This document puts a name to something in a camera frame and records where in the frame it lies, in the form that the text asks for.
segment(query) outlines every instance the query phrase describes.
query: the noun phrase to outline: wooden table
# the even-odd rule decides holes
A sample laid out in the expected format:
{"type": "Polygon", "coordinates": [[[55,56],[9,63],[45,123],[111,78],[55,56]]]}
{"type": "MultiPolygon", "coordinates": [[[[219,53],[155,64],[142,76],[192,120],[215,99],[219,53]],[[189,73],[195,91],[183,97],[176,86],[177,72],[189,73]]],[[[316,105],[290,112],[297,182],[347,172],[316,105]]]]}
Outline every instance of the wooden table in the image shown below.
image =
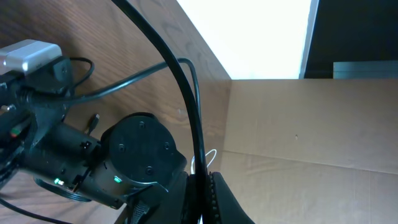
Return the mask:
{"type": "MultiPolygon", "coordinates": [[[[178,57],[196,66],[201,91],[206,151],[219,149],[210,170],[220,167],[228,108],[230,79],[176,0],[132,2],[155,27],[178,57]]],[[[140,30],[109,0],[0,1],[0,47],[24,39],[61,46],[64,55],[82,56],[96,64],[93,76],[77,90],[84,93],[120,80],[161,62],[162,57],[140,30]]],[[[87,66],[75,63],[76,77],[87,66]]],[[[190,82],[189,69],[183,65],[190,82]]],[[[164,69],[139,83],[100,100],[74,106],[67,123],[83,129],[94,113],[101,118],[93,136],[99,138],[112,124],[137,111],[154,113],[172,133],[188,161],[192,136],[180,90],[170,70],[164,69]]],[[[18,173],[1,190],[4,199],[28,211],[73,223],[112,223],[121,210],[96,202],[76,203],[46,192],[32,177],[18,173]]],[[[41,223],[0,208],[0,223],[41,223]]]]}

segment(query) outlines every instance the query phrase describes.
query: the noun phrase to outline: dark background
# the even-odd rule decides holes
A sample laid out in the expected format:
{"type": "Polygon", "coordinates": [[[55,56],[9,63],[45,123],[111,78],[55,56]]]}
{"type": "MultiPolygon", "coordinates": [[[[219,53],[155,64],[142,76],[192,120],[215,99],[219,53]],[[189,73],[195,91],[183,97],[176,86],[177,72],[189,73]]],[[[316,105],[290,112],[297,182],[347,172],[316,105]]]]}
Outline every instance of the dark background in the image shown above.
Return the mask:
{"type": "Polygon", "coordinates": [[[398,1],[320,0],[305,78],[333,78],[333,62],[398,60],[398,1]]]}

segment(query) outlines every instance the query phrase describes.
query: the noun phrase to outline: white string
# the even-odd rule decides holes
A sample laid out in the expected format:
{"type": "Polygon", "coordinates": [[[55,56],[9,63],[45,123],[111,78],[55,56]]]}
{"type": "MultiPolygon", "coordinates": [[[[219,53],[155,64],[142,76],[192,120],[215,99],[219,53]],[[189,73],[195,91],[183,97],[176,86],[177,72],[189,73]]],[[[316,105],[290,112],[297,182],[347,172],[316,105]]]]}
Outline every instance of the white string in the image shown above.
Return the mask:
{"type": "MultiPolygon", "coordinates": [[[[211,161],[207,164],[207,167],[210,166],[210,164],[213,162],[214,158],[216,157],[216,155],[217,155],[217,149],[212,149],[212,150],[208,151],[208,152],[206,153],[205,157],[206,157],[207,155],[209,155],[211,152],[214,152],[214,156],[213,156],[213,158],[211,159],[211,161]]],[[[195,156],[193,156],[193,157],[192,157],[192,160],[191,160],[191,174],[195,174],[195,171],[193,170],[193,163],[194,163],[194,162],[195,162],[195,156]]]]}

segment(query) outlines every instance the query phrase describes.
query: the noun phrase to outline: green light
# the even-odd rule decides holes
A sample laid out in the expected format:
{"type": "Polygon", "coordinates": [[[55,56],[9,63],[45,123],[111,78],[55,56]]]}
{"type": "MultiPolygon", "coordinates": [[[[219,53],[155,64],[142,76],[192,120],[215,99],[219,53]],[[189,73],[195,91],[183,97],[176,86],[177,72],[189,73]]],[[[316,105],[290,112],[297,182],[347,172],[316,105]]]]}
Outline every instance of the green light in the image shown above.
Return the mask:
{"type": "Polygon", "coordinates": [[[122,182],[122,179],[120,179],[119,177],[117,177],[117,176],[114,176],[114,179],[113,179],[116,183],[120,183],[120,182],[122,182]]]}

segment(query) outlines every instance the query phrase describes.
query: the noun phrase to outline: screw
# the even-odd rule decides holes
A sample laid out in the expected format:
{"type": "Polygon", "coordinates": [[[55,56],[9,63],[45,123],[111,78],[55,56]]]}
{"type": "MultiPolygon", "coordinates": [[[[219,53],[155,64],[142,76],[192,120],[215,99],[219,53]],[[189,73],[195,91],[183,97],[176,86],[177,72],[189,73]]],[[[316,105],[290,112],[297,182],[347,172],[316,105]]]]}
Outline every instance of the screw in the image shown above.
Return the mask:
{"type": "Polygon", "coordinates": [[[145,128],[145,122],[140,121],[140,122],[139,122],[139,128],[140,128],[140,129],[144,129],[144,128],[145,128]]]}
{"type": "Polygon", "coordinates": [[[152,174],[154,174],[154,170],[151,166],[148,166],[147,169],[145,170],[145,173],[147,175],[152,175],[152,174]]]}
{"type": "Polygon", "coordinates": [[[123,144],[119,144],[119,152],[126,152],[126,148],[123,144]]]}

